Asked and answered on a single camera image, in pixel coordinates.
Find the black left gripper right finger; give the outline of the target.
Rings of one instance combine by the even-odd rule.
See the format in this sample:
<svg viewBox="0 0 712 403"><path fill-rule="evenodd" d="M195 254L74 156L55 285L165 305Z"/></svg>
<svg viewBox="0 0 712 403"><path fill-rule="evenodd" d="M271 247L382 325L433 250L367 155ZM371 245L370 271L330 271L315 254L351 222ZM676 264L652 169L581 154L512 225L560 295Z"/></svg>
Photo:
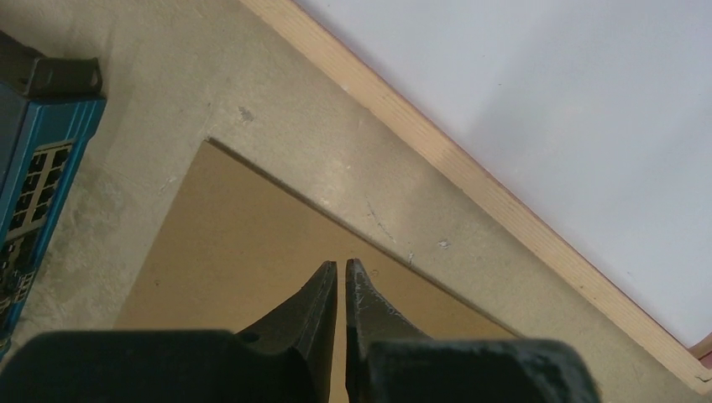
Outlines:
<svg viewBox="0 0 712 403"><path fill-rule="evenodd" d="M427 336L346 264L352 402L599 402L580 355L550 339L442 340Z"/></svg>

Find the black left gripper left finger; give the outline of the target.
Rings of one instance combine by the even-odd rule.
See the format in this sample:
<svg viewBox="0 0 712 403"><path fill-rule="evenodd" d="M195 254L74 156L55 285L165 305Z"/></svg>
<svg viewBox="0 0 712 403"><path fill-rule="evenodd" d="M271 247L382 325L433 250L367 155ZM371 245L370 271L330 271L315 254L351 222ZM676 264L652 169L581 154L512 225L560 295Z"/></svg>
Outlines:
<svg viewBox="0 0 712 403"><path fill-rule="evenodd" d="M4 402L326 402L337 266L240 332L47 332L1 373Z"/></svg>

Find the brown cardboard backing board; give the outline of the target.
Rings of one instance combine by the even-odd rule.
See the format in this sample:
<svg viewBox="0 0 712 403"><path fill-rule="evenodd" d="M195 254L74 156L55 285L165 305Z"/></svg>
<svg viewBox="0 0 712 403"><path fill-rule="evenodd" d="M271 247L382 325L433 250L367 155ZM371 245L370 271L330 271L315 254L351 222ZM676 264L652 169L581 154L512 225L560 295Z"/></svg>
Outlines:
<svg viewBox="0 0 712 403"><path fill-rule="evenodd" d="M213 142L197 151L116 325L236 332L295 294L323 262L344 268L353 258L434 338L512 337Z"/></svg>

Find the blue landscape photo print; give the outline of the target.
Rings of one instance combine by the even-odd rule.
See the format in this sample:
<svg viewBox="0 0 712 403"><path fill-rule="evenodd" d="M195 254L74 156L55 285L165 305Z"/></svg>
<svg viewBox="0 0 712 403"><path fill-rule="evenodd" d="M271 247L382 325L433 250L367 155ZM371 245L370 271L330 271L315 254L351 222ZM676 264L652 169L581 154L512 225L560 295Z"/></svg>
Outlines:
<svg viewBox="0 0 712 403"><path fill-rule="evenodd" d="M710 2L302 7L683 346L710 335Z"/></svg>

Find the pink wooden picture frame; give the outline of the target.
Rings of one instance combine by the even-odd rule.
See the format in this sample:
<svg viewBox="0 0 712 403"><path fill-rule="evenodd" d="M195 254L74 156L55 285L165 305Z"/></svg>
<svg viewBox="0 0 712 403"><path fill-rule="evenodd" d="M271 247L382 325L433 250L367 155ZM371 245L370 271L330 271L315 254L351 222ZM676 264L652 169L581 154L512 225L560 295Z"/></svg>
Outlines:
<svg viewBox="0 0 712 403"><path fill-rule="evenodd" d="M244 6L481 207L568 285L695 392L711 371L487 170L293 1Z"/></svg>

